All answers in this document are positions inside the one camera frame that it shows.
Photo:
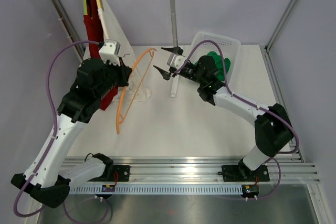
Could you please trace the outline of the white t shirt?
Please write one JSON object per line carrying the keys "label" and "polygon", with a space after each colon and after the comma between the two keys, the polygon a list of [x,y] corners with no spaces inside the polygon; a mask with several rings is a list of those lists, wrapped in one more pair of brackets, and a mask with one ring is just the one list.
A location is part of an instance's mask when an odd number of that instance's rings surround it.
{"label": "white t shirt", "polygon": [[[132,67],[136,61],[135,53],[124,34],[115,14],[106,0],[96,0],[99,19],[103,29],[103,37],[106,41],[117,41],[120,44],[117,56],[122,58],[124,64]],[[151,93],[140,83],[141,75],[137,69],[132,71],[127,87],[127,98],[134,98],[135,102],[143,102],[150,98]]]}

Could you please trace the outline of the orange hanger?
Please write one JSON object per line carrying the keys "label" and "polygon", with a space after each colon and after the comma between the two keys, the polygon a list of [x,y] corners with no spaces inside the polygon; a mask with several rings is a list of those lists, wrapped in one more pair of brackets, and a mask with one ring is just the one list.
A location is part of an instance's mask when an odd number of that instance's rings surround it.
{"label": "orange hanger", "polygon": [[[157,50],[154,49],[153,47],[146,49],[143,53],[141,53],[138,56],[138,58],[132,65],[132,73],[130,75],[130,81],[129,81],[130,84],[129,86],[122,88],[121,95],[119,96],[119,103],[115,121],[116,122],[115,129],[117,134],[121,133],[121,124],[124,123],[125,118],[127,117],[134,101],[145,101],[150,97],[150,91],[146,88],[143,89],[142,83],[149,70],[149,67],[152,63],[156,51]],[[141,62],[141,60],[146,56],[149,56],[149,62],[143,75],[140,75],[137,70],[137,67]]]}

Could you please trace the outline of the green t shirt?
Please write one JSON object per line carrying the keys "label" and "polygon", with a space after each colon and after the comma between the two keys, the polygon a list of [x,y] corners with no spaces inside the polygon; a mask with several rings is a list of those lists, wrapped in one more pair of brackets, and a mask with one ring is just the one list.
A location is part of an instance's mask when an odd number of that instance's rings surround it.
{"label": "green t shirt", "polygon": [[224,64],[222,62],[222,57],[217,54],[215,51],[210,51],[207,56],[210,56],[214,59],[215,62],[215,66],[218,69],[217,71],[217,78],[220,81],[225,81],[225,76],[224,76],[224,67],[225,67],[225,71],[226,71],[226,77],[228,77],[228,72],[230,70],[230,66],[231,66],[231,61],[229,58],[224,58]]}

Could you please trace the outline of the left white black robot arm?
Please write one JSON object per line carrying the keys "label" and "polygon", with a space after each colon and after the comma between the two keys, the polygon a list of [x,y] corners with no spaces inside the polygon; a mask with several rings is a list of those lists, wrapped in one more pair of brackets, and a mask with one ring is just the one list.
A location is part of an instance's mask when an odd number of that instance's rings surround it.
{"label": "left white black robot arm", "polygon": [[53,112],[54,126],[42,149],[24,173],[13,176],[12,185],[41,204],[57,208],[71,189],[90,180],[113,179],[113,160],[101,153],[65,172],[60,168],[102,98],[114,87],[128,86],[131,73],[124,63],[114,66],[101,59],[84,60],[70,91]]}

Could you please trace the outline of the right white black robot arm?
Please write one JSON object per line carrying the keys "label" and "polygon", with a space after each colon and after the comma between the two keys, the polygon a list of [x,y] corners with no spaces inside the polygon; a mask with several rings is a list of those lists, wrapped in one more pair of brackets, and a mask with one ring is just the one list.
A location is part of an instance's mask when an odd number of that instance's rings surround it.
{"label": "right white black robot arm", "polygon": [[199,96],[205,102],[227,109],[254,127],[255,146],[232,168],[223,169],[224,181],[253,181],[262,176],[261,167],[280,153],[293,138],[290,120],[278,103],[263,108],[229,91],[228,85],[217,77],[218,68],[213,57],[204,55],[193,64],[180,47],[166,48],[170,52],[169,70],[157,68],[163,79],[177,75],[198,83]]}

